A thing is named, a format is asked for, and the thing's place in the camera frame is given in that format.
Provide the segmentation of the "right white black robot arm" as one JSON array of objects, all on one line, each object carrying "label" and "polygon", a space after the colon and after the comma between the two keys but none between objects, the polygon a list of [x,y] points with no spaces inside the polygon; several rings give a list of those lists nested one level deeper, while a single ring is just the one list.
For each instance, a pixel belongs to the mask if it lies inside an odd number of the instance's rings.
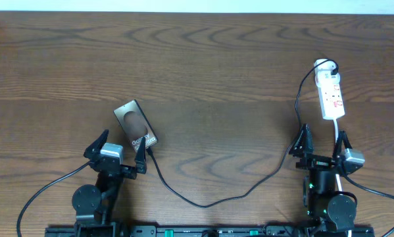
[{"label": "right white black robot arm", "polygon": [[336,188],[336,175],[345,156],[343,148],[352,148],[345,131],[340,130],[331,157],[315,155],[310,128],[303,124],[291,146],[290,155],[299,159],[298,169],[308,171],[303,181],[303,205],[310,219],[300,226],[305,236],[331,236],[354,228],[357,198]]}]

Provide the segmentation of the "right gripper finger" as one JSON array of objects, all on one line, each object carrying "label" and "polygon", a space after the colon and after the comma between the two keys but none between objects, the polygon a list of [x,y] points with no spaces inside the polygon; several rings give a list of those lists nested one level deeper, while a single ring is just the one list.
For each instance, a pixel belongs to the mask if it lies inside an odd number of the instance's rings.
[{"label": "right gripper finger", "polygon": [[352,149],[352,145],[347,137],[347,133],[344,130],[340,130],[337,135],[337,140],[335,142],[333,153],[332,153],[332,160],[338,161],[340,159],[346,158],[346,150]]},{"label": "right gripper finger", "polygon": [[289,154],[294,157],[304,157],[314,153],[312,133],[308,124],[303,124]]}]

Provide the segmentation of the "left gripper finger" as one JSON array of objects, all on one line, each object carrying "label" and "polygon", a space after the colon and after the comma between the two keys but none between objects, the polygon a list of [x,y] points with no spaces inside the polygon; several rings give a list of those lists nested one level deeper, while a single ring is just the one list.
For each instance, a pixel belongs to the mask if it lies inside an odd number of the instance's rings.
[{"label": "left gripper finger", "polygon": [[99,160],[101,156],[101,149],[107,142],[109,130],[104,130],[102,134],[89,145],[84,151],[84,157],[89,160]]},{"label": "left gripper finger", "polygon": [[137,173],[145,174],[147,172],[147,160],[145,156],[146,148],[145,148],[146,138],[142,137],[140,140],[140,144],[137,149],[137,153],[135,155],[135,168]]}]

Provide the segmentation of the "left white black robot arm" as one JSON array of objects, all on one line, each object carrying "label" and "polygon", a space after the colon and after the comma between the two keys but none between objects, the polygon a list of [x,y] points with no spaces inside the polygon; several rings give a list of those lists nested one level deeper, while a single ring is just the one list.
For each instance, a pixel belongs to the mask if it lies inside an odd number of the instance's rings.
[{"label": "left white black robot arm", "polygon": [[76,236],[130,235],[127,226],[112,220],[112,210],[124,180],[135,180],[138,174],[147,172],[146,137],[139,139],[135,166],[128,166],[122,163],[123,147],[108,143],[108,135],[109,131],[104,130],[84,151],[84,157],[89,159],[88,165],[98,175],[94,185],[83,185],[72,196],[72,206],[76,210]]}]

